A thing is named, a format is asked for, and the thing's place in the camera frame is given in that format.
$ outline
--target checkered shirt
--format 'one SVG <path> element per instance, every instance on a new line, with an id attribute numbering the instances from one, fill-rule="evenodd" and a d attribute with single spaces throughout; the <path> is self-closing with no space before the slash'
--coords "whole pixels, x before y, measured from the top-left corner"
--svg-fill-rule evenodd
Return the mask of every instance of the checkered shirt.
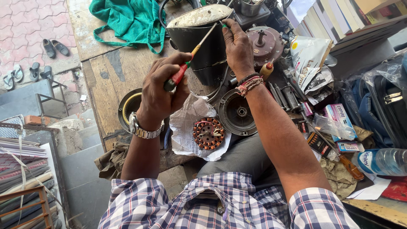
<path id="1" fill-rule="evenodd" d="M 326 189 L 300 190 L 287 204 L 277 187 L 255 192 L 251 179 L 238 172 L 200 177 L 171 201 L 156 179 L 114 179 L 98 228 L 359 228 Z"/>

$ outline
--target green cloth bag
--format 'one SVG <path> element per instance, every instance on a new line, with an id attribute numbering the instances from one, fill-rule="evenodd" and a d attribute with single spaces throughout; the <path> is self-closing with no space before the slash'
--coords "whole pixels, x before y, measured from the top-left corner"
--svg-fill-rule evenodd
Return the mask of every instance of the green cloth bag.
<path id="1" fill-rule="evenodd" d="M 158 3 L 154 0 L 92 0 L 90 13 L 107 25 L 93 31 L 95 40 L 110 46 L 137 47 L 147 44 L 154 54 L 159 54 L 164 46 L 165 29 L 158 19 Z M 108 42 L 101 39 L 104 29 L 113 29 L 114 36 L 123 42 Z M 160 51 L 156 52 L 151 44 L 161 43 Z"/>

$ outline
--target hand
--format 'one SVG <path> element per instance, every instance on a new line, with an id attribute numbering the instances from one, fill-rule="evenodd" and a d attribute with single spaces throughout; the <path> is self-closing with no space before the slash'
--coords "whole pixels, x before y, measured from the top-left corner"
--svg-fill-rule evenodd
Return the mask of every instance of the hand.
<path id="1" fill-rule="evenodd" d="M 239 24 L 232 19 L 224 19 L 229 28 L 222 28 L 226 44 L 228 65 L 236 75 L 237 80 L 254 73 L 253 43 L 243 32 Z"/>
<path id="2" fill-rule="evenodd" d="M 164 90 L 164 82 L 179 71 L 179 65 L 191 59 L 190 53 L 177 53 L 153 62 L 143 82 L 141 105 L 137 111 L 142 129 L 158 130 L 163 119 L 182 107 L 189 95 L 187 76 L 184 75 L 174 93 Z"/>

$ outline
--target paved sidewalk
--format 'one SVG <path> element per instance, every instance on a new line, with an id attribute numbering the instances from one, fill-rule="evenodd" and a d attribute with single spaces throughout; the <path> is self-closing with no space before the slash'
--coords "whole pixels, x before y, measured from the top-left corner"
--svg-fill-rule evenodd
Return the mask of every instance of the paved sidewalk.
<path id="1" fill-rule="evenodd" d="M 70 50 L 69 56 L 56 51 L 57 56 L 50 59 L 42 46 L 42 39 L 63 43 Z M 15 64 L 20 64 L 24 71 L 24 84 L 30 82 L 28 69 L 33 62 L 38 62 L 41 67 L 51 65 L 53 74 L 57 74 L 79 66 L 77 53 L 64 0 L 0 0 L 1 87 L 2 78 L 8 70 L 13 70 Z"/>

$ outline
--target slipper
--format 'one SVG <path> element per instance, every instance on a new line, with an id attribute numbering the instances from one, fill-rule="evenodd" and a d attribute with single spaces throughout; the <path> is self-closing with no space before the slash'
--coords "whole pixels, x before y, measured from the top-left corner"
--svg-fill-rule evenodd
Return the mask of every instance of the slipper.
<path id="1" fill-rule="evenodd" d="M 54 58 L 55 57 L 55 50 L 52 48 L 52 44 L 51 41 L 48 39 L 44 39 L 42 40 L 42 46 L 44 46 L 45 51 L 47 52 L 47 55 L 50 58 Z"/>
<path id="2" fill-rule="evenodd" d="M 30 79 L 31 81 L 37 81 L 38 80 L 38 69 L 39 69 L 39 63 L 38 62 L 34 62 L 33 63 L 33 67 L 30 68 Z"/>
<path id="3" fill-rule="evenodd" d="M 57 40 L 52 40 L 51 43 L 60 53 L 62 53 L 62 55 L 69 56 L 69 50 L 65 45 Z"/>
<path id="4" fill-rule="evenodd" d="M 13 71 L 8 71 L 7 75 L 3 77 L 3 82 L 4 82 L 4 88 L 7 90 L 11 90 L 14 87 L 14 81 L 13 81 Z"/>
<path id="5" fill-rule="evenodd" d="M 45 66 L 44 72 L 39 75 L 42 79 L 52 79 L 51 66 Z"/>
<path id="6" fill-rule="evenodd" d="M 14 77 L 14 81 L 16 83 L 23 80 L 23 71 L 21 70 L 21 66 L 19 64 L 14 65 L 14 71 L 12 72 L 12 76 Z"/>

